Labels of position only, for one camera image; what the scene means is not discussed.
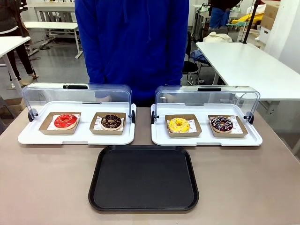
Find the person's right hand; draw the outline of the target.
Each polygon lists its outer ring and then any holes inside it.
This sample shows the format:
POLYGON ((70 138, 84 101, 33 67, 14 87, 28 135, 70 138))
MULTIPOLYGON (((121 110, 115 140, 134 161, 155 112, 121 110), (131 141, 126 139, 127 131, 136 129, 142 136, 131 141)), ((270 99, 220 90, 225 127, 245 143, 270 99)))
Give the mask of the person's right hand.
POLYGON ((109 94, 95 94, 95 102, 111 102, 112 97, 109 94))

